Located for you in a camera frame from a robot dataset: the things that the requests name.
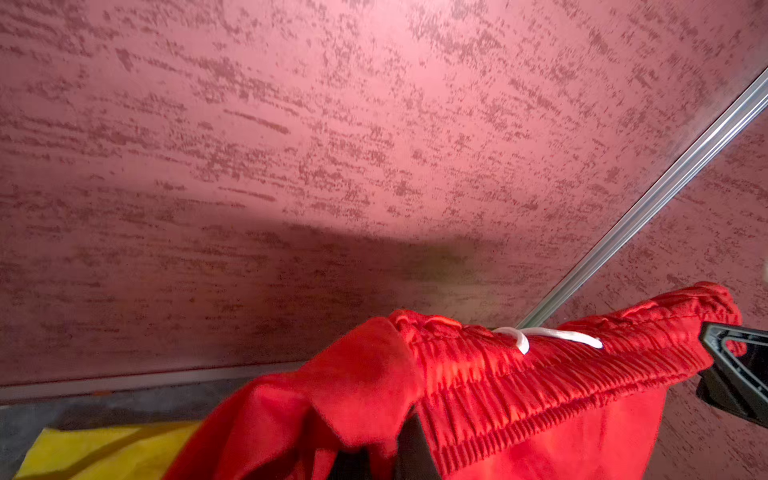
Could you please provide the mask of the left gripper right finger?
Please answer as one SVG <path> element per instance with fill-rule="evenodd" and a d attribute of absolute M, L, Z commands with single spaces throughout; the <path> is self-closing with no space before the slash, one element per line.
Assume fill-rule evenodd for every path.
<path fill-rule="evenodd" d="M 412 414 L 397 439 L 393 478 L 397 480 L 440 480 L 420 418 Z"/>

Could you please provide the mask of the right corner aluminium post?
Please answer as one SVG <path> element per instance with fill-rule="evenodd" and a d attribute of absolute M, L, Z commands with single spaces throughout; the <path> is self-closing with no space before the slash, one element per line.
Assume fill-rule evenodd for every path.
<path fill-rule="evenodd" d="M 518 325 L 539 327 L 767 107 L 762 71 Z"/>

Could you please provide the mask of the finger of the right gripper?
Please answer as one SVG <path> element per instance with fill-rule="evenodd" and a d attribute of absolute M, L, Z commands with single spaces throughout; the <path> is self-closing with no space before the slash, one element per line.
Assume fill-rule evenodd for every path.
<path fill-rule="evenodd" d="M 699 340 L 713 359 L 700 373 L 697 397 L 710 406 L 767 426 L 767 332 L 705 322 Z"/>

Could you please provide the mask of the yellow shorts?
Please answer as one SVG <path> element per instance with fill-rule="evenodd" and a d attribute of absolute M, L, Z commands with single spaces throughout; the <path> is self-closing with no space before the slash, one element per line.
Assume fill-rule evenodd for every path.
<path fill-rule="evenodd" d="M 26 453 L 16 479 L 161 479 L 199 421 L 86 430 L 46 428 Z"/>

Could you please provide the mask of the red shorts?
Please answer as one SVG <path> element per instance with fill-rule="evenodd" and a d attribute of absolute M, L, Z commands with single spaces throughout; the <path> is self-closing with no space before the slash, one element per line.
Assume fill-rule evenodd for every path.
<path fill-rule="evenodd" d="M 713 363 L 705 322 L 742 324 L 725 287 L 519 333 L 397 311 L 248 383 L 167 477 L 327 479 L 339 452 L 367 450 L 372 479 L 394 479 L 417 414 L 441 479 L 640 479 L 669 388 Z"/>

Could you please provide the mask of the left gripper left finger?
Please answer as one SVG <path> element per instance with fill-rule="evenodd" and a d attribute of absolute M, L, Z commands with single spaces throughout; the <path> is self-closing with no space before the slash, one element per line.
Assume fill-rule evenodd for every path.
<path fill-rule="evenodd" d="M 372 472 L 367 450 L 339 452 L 327 480 L 371 480 Z"/>

